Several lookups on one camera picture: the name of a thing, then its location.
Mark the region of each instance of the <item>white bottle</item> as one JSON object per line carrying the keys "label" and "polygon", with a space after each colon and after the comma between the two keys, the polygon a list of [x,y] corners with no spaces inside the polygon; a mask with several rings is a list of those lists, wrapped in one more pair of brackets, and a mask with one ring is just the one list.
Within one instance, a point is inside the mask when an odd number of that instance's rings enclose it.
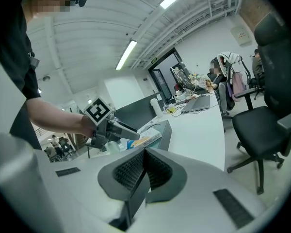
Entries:
{"label": "white bottle", "polygon": [[156,113],[156,116],[157,117],[162,117],[163,116],[163,112],[160,108],[160,105],[159,105],[159,102],[157,101],[157,99],[151,99],[150,101],[150,104],[152,105],[155,113]]}

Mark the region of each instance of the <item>ceiling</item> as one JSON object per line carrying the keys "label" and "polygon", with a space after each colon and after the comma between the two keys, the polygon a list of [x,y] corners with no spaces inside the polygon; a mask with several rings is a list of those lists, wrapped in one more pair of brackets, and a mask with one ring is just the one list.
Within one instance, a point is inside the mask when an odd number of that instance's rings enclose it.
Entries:
{"label": "ceiling", "polygon": [[[239,0],[178,0],[166,10],[162,1],[87,0],[82,8],[30,22],[27,34],[40,60],[42,97],[66,101],[96,86],[100,72],[115,70],[131,39],[137,45],[123,69],[148,68],[154,57],[239,9]],[[44,75],[51,80],[42,82]]]}

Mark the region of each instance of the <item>chair seat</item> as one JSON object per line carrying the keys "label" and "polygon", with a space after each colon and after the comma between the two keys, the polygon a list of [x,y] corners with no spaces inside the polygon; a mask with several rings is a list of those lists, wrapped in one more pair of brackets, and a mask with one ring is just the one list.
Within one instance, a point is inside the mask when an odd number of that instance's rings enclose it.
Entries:
{"label": "chair seat", "polygon": [[235,132],[250,156],[263,158],[286,147],[289,136],[278,128],[279,119],[266,106],[233,117]]}

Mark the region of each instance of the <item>green exit sign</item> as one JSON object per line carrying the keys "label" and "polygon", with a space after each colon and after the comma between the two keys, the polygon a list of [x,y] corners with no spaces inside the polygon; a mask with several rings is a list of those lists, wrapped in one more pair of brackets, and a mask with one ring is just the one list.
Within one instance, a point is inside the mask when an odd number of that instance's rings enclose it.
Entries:
{"label": "green exit sign", "polygon": [[157,61],[157,58],[155,57],[152,61],[151,64],[155,63]]}

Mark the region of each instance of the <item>glass door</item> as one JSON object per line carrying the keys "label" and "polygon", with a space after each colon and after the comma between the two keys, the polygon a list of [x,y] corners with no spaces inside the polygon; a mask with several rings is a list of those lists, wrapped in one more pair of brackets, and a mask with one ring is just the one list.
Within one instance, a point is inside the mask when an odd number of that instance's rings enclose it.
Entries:
{"label": "glass door", "polygon": [[162,72],[159,69],[153,69],[152,70],[153,75],[154,75],[154,81],[157,84],[159,90],[161,90],[161,92],[163,93],[164,97],[166,98],[166,100],[170,100],[172,97],[172,94],[168,88],[168,85],[162,75]]}

